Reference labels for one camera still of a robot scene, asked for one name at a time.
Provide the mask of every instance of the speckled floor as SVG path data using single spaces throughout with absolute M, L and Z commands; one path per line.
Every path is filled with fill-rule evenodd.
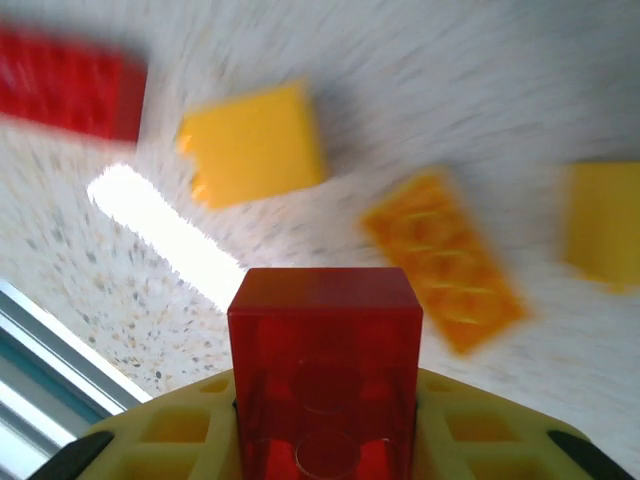
M 0 274 L 140 386 L 159 394 L 229 368 L 226 320 L 89 201 L 105 167 L 131 166 L 243 266 L 346 266 L 383 263 L 359 213 L 444 162 L 535 316 L 466 361 L 427 324 L 422 366 L 572 423 L 640 475 L 640 302 L 555 262 L 557 167 L 640 152 L 639 3 L 3 0 L 0 15 L 149 53 L 137 152 L 0 130 Z M 298 74 L 331 181 L 215 214 L 192 205 L 192 164 L 173 146 L 185 109 Z

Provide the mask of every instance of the red lego brick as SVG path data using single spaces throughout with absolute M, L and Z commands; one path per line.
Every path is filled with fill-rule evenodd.
M 0 113 L 137 142 L 147 67 L 122 52 L 0 25 Z
M 401 269 L 252 269 L 228 317 L 245 478 L 410 477 L 422 309 Z

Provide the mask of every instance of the sunlight patch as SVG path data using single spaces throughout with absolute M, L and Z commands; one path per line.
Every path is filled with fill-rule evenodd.
M 89 198 L 164 257 L 180 277 L 226 312 L 245 271 L 215 241 L 169 206 L 127 165 L 108 168 L 87 187 Z

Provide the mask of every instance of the yellow lego brick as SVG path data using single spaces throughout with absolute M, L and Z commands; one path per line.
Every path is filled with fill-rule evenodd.
M 565 259 L 622 293 L 640 285 L 640 162 L 569 168 Z
M 190 113 L 177 142 L 196 159 L 194 198 L 211 208 L 311 187 L 327 177 L 303 81 Z
M 592 478 L 548 434 L 588 442 L 570 425 L 427 370 L 416 393 L 413 480 Z M 241 480 L 234 398 L 230 370 L 100 422 L 115 437 L 78 478 Z
M 467 353 L 525 309 L 462 210 L 444 168 L 432 168 L 394 192 L 362 220 L 402 267 L 451 348 Z

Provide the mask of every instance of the orange lego brick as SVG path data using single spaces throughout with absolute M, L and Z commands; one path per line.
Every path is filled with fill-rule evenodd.
M 454 194 L 443 168 L 410 180 L 362 219 L 402 267 L 457 353 L 522 319 L 526 310 Z

